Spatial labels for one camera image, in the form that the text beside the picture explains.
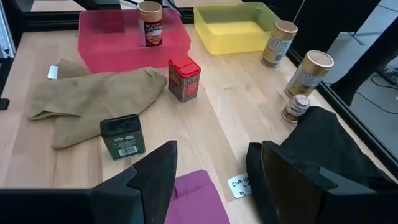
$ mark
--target white paper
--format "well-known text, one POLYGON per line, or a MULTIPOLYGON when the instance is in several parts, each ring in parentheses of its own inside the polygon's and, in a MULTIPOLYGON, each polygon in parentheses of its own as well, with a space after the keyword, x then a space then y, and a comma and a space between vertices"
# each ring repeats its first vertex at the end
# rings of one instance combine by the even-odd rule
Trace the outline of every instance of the white paper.
POLYGON ((246 173, 230 178, 228 180, 228 185, 235 198, 241 198, 243 196, 251 194, 248 174, 246 173))

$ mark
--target purple cloth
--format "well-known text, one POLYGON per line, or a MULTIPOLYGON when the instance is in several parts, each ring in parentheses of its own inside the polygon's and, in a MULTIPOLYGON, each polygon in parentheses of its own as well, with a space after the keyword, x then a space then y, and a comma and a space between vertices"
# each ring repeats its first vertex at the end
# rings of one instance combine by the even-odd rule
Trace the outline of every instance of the purple cloth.
POLYGON ((165 224, 229 224, 216 187, 204 170, 175 179, 165 224))

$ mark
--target green tin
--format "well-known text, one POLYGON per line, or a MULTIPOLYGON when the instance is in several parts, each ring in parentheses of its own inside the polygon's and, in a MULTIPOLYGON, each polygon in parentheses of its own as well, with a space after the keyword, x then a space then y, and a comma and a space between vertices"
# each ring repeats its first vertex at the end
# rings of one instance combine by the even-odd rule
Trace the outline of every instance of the green tin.
POLYGON ((113 160, 145 153, 138 114, 101 121, 101 136, 113 160))

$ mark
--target black cloth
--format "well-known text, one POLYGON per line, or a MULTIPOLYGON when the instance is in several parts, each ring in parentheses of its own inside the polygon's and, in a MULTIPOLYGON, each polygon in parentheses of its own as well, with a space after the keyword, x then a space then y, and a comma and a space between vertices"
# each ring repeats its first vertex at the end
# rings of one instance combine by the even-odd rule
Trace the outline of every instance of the black cloth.
MULTIPOLYGON (((334 113, 310 107, 297 127, 280 145, 273 148, 297 161, 318 164, 370 189, 392 190, 397 186, 364 155, 352 137, 341 127, 334 113)), ((279 223, 264 178, 261 144, 250 143, 246 167, 252 196, 264 223, 279 223)))

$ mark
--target beige cloth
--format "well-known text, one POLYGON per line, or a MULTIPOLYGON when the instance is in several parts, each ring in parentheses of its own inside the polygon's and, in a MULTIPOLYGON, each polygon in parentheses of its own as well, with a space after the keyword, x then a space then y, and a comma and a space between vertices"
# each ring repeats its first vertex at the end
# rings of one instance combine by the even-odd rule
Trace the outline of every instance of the beige cloth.
POLYGON ((104 119, 144 111, 166 83, 166 77, 150 67, 91 75, 87 69, 61 60, 58 80, 37 86, 27 117, 58 116, 52 147, 61 149, 100 135, 104 119))

